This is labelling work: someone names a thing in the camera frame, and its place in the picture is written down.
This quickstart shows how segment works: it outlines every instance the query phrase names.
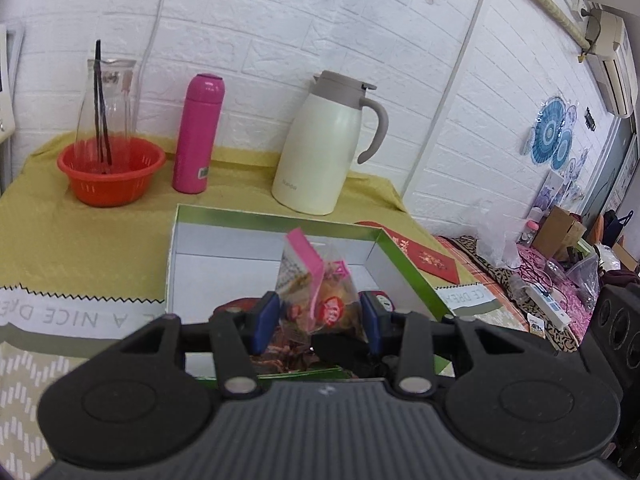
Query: food package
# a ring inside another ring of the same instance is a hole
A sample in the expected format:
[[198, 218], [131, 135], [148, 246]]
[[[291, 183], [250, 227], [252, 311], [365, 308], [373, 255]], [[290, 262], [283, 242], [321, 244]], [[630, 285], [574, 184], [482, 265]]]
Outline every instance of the food package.
[[287, 234], [276, 292], [281, 326], [293, 341], [318, 331], [362, 337], [358, 291], [347, 264], [331, 244], [311, 244], [300, 228]]

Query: red colander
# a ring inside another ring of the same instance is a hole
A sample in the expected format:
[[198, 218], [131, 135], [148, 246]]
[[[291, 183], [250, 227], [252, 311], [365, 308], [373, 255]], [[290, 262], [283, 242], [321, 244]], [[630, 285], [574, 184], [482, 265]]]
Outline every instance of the red colander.
[[94, 207], [114, 207], [135, 202], [148, 189], [153, 174], [166, 157], [164, 150], [145, 139], [130, 142], [129, 171], [113, 174], [86, 173], [74, 169], [74, 145], [58, 156], [58, 167], [80, 202]]

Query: carafe handle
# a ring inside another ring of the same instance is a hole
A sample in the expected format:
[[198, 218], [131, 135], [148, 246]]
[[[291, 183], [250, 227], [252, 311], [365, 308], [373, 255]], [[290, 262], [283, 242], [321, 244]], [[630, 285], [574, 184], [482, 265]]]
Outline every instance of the carafe handle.
[[361, 97], [360, 106], [367, 106], [371, 108], [378, 116], [378, 128], [376, 129], [376, 134], [373, 136], [371, 145], [360, 155], [358, 155], [358, 164], [363, 164], [376, 154], [376, 151], [380, 147], [380, 144], [382, 144], [382, 141], [386, 135], [386, 130], [389, 127], [389, 117], [386, 114], [385, 107], [383, 107], [383, 105], [381, 105], [377, 101], [374, 101], [373, 99]]

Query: leopard print blanket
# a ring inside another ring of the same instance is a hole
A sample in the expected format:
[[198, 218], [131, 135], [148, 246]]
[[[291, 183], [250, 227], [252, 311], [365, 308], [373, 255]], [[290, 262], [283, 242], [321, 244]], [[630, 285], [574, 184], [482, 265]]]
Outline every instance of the leopard print blanket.
[[521, 298], [514, 297], [509, 284], [510, 277], [514, 274], [510, 269], [496, 269], [487, 263], [484, 258], [481, 258], [476, 254], [476, 243], [478, 240], [471, 236], [461, 236], [460, 238], [448, 238], [448, 240], [457, 248], [462, 250], [473, 261], [476, 266], [479, 267], [485, 274], [490, 276], [494, 282], [498, 283], [507, 295], [507, 298], [527, 317], [527, 314], [533, 314], [545, 320], [546, 336], [551, 341], [553, 346], [558, 350], [564, 352], [575, 352], [578, 349], [578, 340], [569, 328], [564, 330], [558, 330], [548, 320], [547, 316], [540, 309], [539, 306], [531, 299], [527, 298], [522, 300]]

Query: wall-mounted device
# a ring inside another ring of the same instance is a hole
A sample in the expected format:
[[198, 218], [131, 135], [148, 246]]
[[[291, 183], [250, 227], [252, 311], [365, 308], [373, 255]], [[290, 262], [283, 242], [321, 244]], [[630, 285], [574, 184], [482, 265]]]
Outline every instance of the wall-mounted device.
[[592, 132], [596, 131], [596, 121], [593, 119], [589, 107], [587, 106], [587, 111], [584, 113], [584, 122], [587, 124], [587, 128]]
[[629, 117], [638, 97], [638, 78], [625, 22], [610, 12], [591, 9], [585, 38], [593, 42], [587, 61], [607, 110]]

